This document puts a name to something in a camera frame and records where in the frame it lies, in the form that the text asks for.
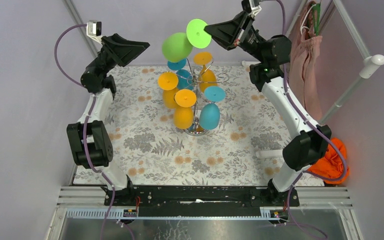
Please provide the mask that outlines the orange wine glass back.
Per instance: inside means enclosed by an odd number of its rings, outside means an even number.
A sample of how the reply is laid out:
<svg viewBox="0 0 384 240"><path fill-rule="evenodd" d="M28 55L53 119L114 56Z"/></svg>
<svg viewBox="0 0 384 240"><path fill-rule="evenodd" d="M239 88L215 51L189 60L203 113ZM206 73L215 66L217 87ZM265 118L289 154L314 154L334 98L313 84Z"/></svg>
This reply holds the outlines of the orange wine glass back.
<svg viewBox="0 0 384 240"><path fill-rule="evenodd" d="M216 83L216 75L210 69L213 62L212 54L207 51L199 52L193 57L193 62L196 65L201 66L201 70L198 75L200 91L203 93L208 87L217 87L218 83Z"/></svg>

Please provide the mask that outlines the green wine glass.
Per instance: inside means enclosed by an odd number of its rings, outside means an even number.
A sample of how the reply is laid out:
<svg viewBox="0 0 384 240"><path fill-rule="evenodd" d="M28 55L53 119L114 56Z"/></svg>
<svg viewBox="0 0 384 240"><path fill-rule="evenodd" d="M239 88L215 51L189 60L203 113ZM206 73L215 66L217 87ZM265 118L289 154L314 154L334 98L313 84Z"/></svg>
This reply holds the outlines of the green wine glass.
<svg viewBox="0 0 384 240"><path fill-rule="evenodd" d="M205 31L208 24L199 18L192 19L186 26L185 32L176 32L167 37L161 47L165 59L177 63L187 58L193 48L205 49L212 40Z"/></svg>

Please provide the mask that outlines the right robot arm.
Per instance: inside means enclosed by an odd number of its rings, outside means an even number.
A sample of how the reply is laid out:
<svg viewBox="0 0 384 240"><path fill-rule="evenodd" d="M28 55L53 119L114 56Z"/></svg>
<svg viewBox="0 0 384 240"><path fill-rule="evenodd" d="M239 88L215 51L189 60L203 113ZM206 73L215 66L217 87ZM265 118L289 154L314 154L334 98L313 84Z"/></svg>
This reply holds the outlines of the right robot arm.
<svg viewBox="0 0 384 240"><path fill-rule="evenodd" d="M300 174L325 155L332 131L306 112L285 80L281 67L290 61L292 42L283 34L264 39L253 27L254 20L243 10L232 20L205 26L204 31L225 50L240 47L259 61L250 66L250 81L283 117L291 138L282 150L284 163L263 194L271 205L279 206Z"/></svg>

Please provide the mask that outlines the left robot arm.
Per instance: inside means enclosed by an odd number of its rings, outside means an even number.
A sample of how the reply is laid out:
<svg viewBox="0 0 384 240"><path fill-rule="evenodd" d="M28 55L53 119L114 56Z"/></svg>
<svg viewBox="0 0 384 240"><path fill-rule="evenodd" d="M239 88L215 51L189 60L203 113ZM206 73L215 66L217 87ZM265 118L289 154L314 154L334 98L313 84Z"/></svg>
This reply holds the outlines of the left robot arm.
<svg viewBox="0 0 384 240"><path fill-rule="evenodd" d="M92 170L106 182L103 190L128 206L135 200L133 183L113 164L114 148L104 120L117 92L114 67L125 67L150 47L148 42L127 40L115 33L98 37L102 45L95 59L81 75L80 83L90 94L86 108L77 122L66 128L73 161Z"/></svg>

